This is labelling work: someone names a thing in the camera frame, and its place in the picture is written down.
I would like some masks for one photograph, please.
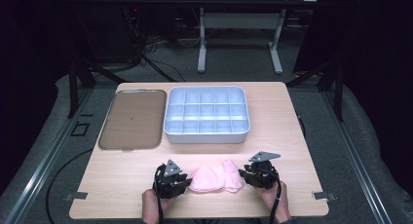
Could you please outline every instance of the gray carpet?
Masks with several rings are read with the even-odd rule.
[[[279,55],[284,73],[276,75],[267,49],[272,32],[264,30],[222,30],[209,35],[207,40],[206,73],[197,72],[198,45],[184,47],[180,44],[160,43],[155,52],[147,56],[175,67],[185,81],[280,81],[293,78],[292,67],[296,59],[304,32],[286,28],[282,32]],[[158,63],[174,79],[180,81],[177,72],[170,66]],[[131,82],[166,82],[149,65],[117,73]],[[56,162],[42,184],[33,203],[20,220],[24,223],[48,223],[46,193],[50,181],[57,171],[70,159],[94,146],[98,132],[109,107],[116,86],[107,78],[94,74],[98,85],[88,93],[85,105],[81,106],[74,122],[90,124],[85,136],[68,135],[56,155]],[[300,88],[289,89],[294,108],[300,114],[306,132],[306,141],[325,192],[334,192],[338,199],[329,203],[330,211],[324,217],[300,217],[299,223],[377,223],[377,219],[365,197],[359,180],[352,168],[345,141],[336,126],[334,116],[325,101],[325,93],[319,93],[315,82],[306,82]],[[0,200],[1,220],[5,222],[18,202],[24,187],[41,164],[45,155],[54,147],[60,131],[67,123],[69,93],[67,77],[57,82],[59,96],[55,108],[27,156],[19,173]],[[343,99],[345,127],[357,148],[365,167],[377,188],[384,207],[393,223],[413,223],[411,200],[394,183],[386,166],[380,160],[380,147],[368,118],[351,91],[345,89]],[[71,202],[64,200],[67,193],[77,191],[90,153],[79,157],[61,171],[50,191],[50,212],[55,223],[136,223],[136,220],[72,220],[68,216]],[[221,220],[219,223],[240,223],[241,220]],[[245,220],[258,223],[256,220]],[[191,223],[189,220],[172,220],[173,223]]]

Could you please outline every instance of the person's hand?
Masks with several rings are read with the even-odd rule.
[[[176,200],[176,197],[171,199],[161,199],[161,207],[165,212],[168,207]],[[153,189],[148,189],[142,193],[142,220],[148,224],[159,223],[158,200]]]
[[[289,214],[289,209],[288,209],[288,197],[286,195],[286,185],[282,181],[281,181],[281,186],[282,186],[282,195],[280,196],[280,202],[276,210],[276,220],[279,223],[283,223],[284,221],[291,219],[291,215]],[[265,206],[270,211],[273,208],[274,201],[276,200],[278,187],[279,185],[277,182],[275,182],[273,184],[273,187],[269,190],[265,188],[254,187],[255,190],[261,196],[261,199],[264,202]]]

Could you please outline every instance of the white table top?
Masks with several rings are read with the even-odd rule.
[[[152,187],[156,168],[172,159],[190,174],[201,166],[218,166],[231,160],[238,168],[250,165],[248,158],[259,151],[280,154],[272,160],[288,186],[293,216],[323,216],[326,201],[315,200],[321,192],[306,141],[283,83],[128,83],[120,90],[169,90],[176,86],[240,86],[245,90],[250,131],[241,144],[170,144],[165,133],[154,149],[102,150],[96,144],[78,192],[88,193],[75,200],[70,216],[83,218],[139,218],[141,194]],[[254,189],[245,186],[236,194],[216,191],[197,194],[187,189],[165,213],[166,218],[262,217],[269,211]]]

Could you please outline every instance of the wire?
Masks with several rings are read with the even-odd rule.
[[[162,210],[162,205],[161,205],[161,198],[160,198],[161,192],[158,192],[158,179],[156,177],[157,173],[158,173],[158,170],[155,172],[155,179],[154,179],[155,193],[156,193],[156,199],[158,202],[159,223],[163,224],[164,223],[164,211]]]
[[[172,66],[172,65],[170,65],[170,64],[161,62],[161,61],[157,61],[157,60],[154,60],[154,59],[151,59],[151,60],[152,60],[153,62],[160,63],[160,64],[163,64],[163,65],[167,65],[167,66],[172,67],[172,68],[176,71],[176,73],[178,73],[178,75],[179,75],[179,77],[182,79],[182,81],[185,82],[185,79],[182,77],[182,75],[181,75],[181,73],[179,72],[178,68],[176,68],[176,67],[174,67],[174,66]]]
[[[280,177],[278,176],[278,173],[277,173],[277,175],[274,175],[273,173],[271,173],[271,172],[269,172],[265,169],[261,168],[260,170],[271,174],[274,178],[276,178],[276,181],[277,181],[277,184],[278,184],[276,199],[274,200],[273,207],[271,208],[270,220],[268,221],[269,224],[273,224],[274,223],[274,218],[275,218],[275,215],[276,215],[276,210],[277,210],[277,207],[279,206],[280,197],[282,195],[282,185],[281,185]]]
[[[155,71],[157,71],[159,74],[161,74],[163,77],[165,77],[168,81],[170,82],[176,82],[173,78],[171,78],[167,73],[165,73],[161,68],[159,68],[155,63],[153,63],[148,57],[142,56],[142,59],[146,61],[152,68],[154,68]]]
[[[67,165],[69,165],[70,163],[72,163],[73,161],[75,161],[76,159],[78,159],[79,157],[81,157],[81,156],[83,156],[83,155],[85,155],[85,154],[87,154],[87,153],[90,153],[90,152],[92,152],[92,151],[93,151],[93,149],[88,149],[88,150],[86,150],[86,151],[84,151],[84,152],[76,155],[75,157],[73,157],[73,158],[70,159],[69,161],[67,161],[67,162],[57,171],[57,173],[55,174],[55,176],[52,178],[52,181],[51,181],[51,183],[50,183],[50,185],[49,185],[49,187],[48,187],[48,191],[46,192],[46,212],[47,212],[47,214],[48,214],[49,221],[50,221],[52,224],[54,224],[55,222],[54,222],[54,220],[53,220],[53,218],[52,218],[51,211],[50,211],[49,196],[50,196],[50,193],[51,193],[51,190],[52,190],[52,186],[53,186],[53,184],[54,184],[55,181],[56,181],[56,178],[57,178],[58,175],[61,173],[61,171],[62,171],[64,168],[67,167]]]
[[[295,112],[295,114],[297,115],[297,119],[298,119],[298,123],[300,124],[301,131],[303,132],[304,137],[306,137],[306,128],[304,127],[303,120],[301,119],[301,116],[297,113],[297,111]]]

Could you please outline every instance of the table leg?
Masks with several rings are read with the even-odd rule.
[[[206,59],[207,59],[207,42],[206,42],[206,27],[205,27],[205,18],[204,18],[204,8],[200,10],[200,56],[198,58],[198,72],[206,72]]]
[[[277,44],[280,41],[280,35],[282,33],[282,26],[283,26],[284,19],[285,19],[285,10],[282,10],[280,12],[280,18],[278,20],[277,28],[274,33],[273,42],[268,43],[268,46],[270,48],[270,53],[271,53],[271,59],[273,60],[274,69],[276,70],[276,74],[279,74],[279,75],[282,74],[282,64],[280,63],[279,54],[277,52]]]

